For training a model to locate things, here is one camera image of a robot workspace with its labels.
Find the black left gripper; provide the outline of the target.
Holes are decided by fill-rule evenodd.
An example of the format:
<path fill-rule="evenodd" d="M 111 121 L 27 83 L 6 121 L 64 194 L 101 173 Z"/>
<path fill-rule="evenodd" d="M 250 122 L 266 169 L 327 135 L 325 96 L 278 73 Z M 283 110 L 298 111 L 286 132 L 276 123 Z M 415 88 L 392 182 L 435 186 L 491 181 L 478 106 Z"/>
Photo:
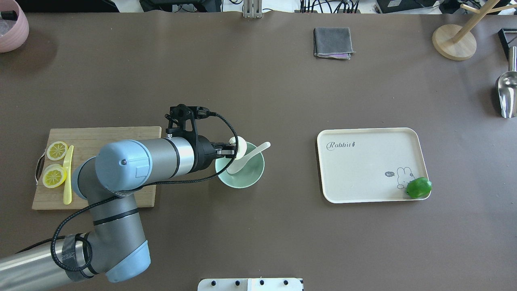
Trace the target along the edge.
<path fill-rule="evenodd" d="M 219 151 L 219 150 L 236 150 L 236 143 L 213 143 L 202 135 L 198 136 L 196 142 L 196 171 L 208 168 L 212 162 L 218 158 L 232 159 L 236 156 L 236 151 Z"/>

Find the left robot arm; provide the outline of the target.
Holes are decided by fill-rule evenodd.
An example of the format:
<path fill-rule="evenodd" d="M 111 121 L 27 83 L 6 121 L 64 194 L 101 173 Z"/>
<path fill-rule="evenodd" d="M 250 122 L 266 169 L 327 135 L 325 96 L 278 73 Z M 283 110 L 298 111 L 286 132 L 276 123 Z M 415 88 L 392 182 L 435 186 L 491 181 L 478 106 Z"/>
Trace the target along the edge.
<path fill-rule="evenodd" d="M 73 190 L 88 206 L 45 243 L 2 259 L 2 291 L 46 291 L 101 273 L 111 283 L 138 276 L 149 267 L 150 253 L 134 193 L 245 149 L 238 138 L 214 143 L 198 135 L 105 145 L 72 175 Z"/>

